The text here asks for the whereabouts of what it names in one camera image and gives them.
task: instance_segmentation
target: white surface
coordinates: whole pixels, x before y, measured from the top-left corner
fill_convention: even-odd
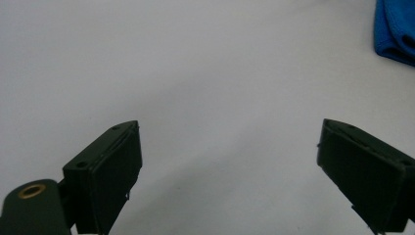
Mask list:
[[[372,234],[316,165],[323,118],[415,156],[415,70],[375,0],[2,1],[0,199],[138,119],[112,234]],[[411,222],[405,234],[413,234]]]

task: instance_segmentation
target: screw hole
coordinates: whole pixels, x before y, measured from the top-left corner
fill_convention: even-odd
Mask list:
[[[87,162],[80,162],[76,165],[76,167],[83,168],[83,167],[86,167],[87,165],[88,165]]]
[[[19,192],[19,198],[29,199],[41,194],[46,189],[44,184],[33,184],[25,187]]]

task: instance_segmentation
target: blue fabric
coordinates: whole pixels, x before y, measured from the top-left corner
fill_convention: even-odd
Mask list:
[[[375,51],[415,67],[415,0],[378,0]]]

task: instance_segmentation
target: blue cloth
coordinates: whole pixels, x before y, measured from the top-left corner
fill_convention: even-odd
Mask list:
[[[378,0],[375,51],[415,67],[415,0]]]

